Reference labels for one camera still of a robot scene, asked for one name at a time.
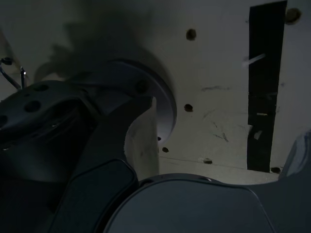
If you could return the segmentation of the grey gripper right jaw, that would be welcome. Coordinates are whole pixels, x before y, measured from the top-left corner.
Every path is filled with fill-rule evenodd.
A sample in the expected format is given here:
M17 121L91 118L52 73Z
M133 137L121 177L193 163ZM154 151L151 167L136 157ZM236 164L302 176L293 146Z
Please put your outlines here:
M311 134L299 136L275 182L229 185L178 175L139 189L106 233L308 233Z

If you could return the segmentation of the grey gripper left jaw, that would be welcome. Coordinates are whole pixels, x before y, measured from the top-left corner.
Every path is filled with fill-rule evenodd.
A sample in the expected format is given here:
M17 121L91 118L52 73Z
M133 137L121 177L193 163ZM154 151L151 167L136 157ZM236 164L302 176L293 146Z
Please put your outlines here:
M49 232L102 232L122 202L139 188L139 182L158 174L156 99L137 97L100 120Z

